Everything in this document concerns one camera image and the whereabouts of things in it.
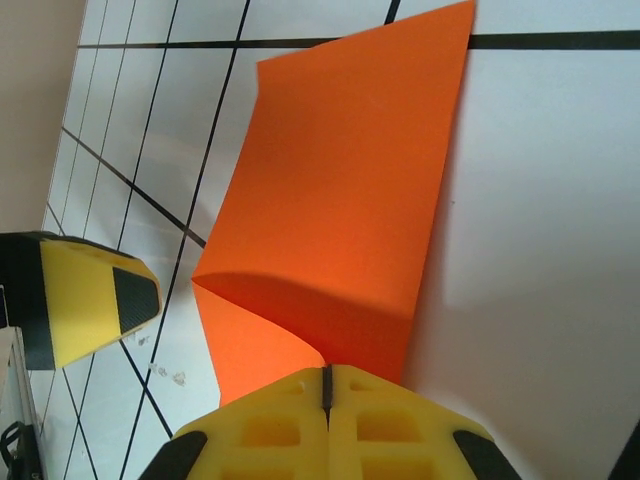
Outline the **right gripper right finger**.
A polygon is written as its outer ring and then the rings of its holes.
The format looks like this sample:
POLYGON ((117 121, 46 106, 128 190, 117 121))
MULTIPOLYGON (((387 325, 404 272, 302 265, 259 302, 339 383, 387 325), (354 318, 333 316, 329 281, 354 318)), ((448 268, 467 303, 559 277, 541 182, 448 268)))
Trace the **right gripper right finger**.
POLYGON ((353 366, 324 368, 329 480, 523 480, 479 423, 353 366))

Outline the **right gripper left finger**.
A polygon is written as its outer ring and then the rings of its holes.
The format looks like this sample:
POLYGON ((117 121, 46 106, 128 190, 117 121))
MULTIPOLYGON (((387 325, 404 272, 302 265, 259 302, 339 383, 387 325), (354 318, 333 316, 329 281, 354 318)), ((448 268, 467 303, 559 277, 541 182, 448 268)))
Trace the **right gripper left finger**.
POLYGON ((181 427, 142 480, 328 480, 322 368, 307 368, 181 427))

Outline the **aluminium mounting rail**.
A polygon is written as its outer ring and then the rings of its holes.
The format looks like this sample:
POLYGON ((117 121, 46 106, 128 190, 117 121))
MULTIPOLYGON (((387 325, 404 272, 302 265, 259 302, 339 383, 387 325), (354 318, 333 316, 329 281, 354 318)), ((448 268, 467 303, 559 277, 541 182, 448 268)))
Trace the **aluminium mounting rail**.
POLYGON ((0 329, 0 480, 46 480, 21 331, 0 329))

